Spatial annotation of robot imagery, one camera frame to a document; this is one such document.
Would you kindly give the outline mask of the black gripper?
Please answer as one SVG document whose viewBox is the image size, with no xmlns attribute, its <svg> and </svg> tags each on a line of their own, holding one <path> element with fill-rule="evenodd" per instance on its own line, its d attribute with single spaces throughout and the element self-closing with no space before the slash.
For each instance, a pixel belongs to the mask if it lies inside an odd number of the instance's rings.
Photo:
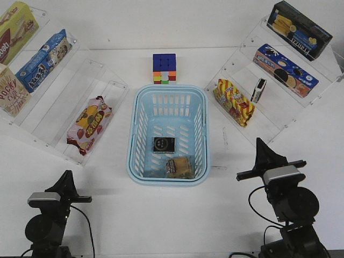
<svg viewBox="0 0 344 258">
<path fill-rule="evenodd" d="M 304 166 L 306 166 L 306 161 L 304 160 L 288 163 L 285 156 L 275 153 L 261 138 L 256 138 L 254 168 L 237 173 L 236 180 L 242 181 L 254 177 L 261 177 L 264 182 L 271 182 L 273 180 L 299 175 L 300 171 L 298 168 Z"/>
<path fill-rule="evenodd" d="M 50 188 L 46 189 L 45 192 L 56 192 L 61 197 L 61 206 L 71 206 L 72 203 L 91 203 L 91 196 L 78 196 L 76 186 L 73 179 L 73 172 L 66 170 L 58 181 Z"/>
</svg>

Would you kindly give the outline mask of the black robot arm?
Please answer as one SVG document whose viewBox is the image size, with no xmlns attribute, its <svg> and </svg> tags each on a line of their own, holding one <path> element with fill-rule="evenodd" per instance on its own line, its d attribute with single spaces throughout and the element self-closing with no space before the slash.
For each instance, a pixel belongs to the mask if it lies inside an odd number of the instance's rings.
<svg viewBox="0 0 344 258">
<path fill-rule="evenodd" d="M 52 187 L 31 194 L 28 205 L 41 212 L 25 227 L 25 236 L 32 242 L 32 257 L 72 257 L 69 247 L 62 245 L 70 208 L 72 203 L 90 202 L 91 196 L 77 193 L 71 170 L 66 170 Z"/>
<path fill-rule="evenodd" d="M 319 211 L 315 194 L 298 184 L 305 179 L 299 169 L 306 161 L 288 162 L 285 156 L 275 153 L 261 139 L 256 140 L 256 159 L 252 170 L 240 172 L 238 181 L 260 177 L 268 202 L 277 218 L 282 238 L 264 243 L 259 257 L 329 257 L 320 242 L 313 223 Z"/>
</svg>

